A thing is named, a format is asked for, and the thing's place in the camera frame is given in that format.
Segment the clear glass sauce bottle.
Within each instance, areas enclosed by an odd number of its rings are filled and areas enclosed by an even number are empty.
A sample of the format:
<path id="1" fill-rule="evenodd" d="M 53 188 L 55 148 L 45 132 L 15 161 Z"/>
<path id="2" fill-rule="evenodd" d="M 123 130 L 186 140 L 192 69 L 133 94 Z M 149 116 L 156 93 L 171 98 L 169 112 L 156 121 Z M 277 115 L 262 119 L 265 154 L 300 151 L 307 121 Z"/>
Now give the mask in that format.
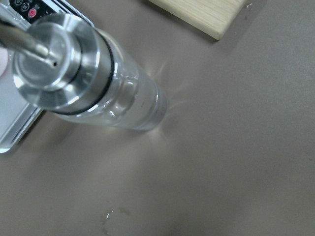
<path id="1" fill-rule="evenodd" d="M 147 131 L 167 110 L 161 88 L 108 33 L 55 13 L 23 30 L 1 20 L 12 74 L 30 104 L 69 122 Z"/>

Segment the bamboo cutting board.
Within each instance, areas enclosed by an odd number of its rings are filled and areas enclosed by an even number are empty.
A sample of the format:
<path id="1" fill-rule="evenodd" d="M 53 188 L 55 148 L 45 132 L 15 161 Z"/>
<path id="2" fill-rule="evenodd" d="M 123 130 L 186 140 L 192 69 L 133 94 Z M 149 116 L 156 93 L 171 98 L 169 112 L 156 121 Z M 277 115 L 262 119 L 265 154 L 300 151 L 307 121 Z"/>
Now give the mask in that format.
<path id="1" fill-rule="evenodd" d="M 246 0 L 153 0 L 153 4 L 220 40 Z"/>

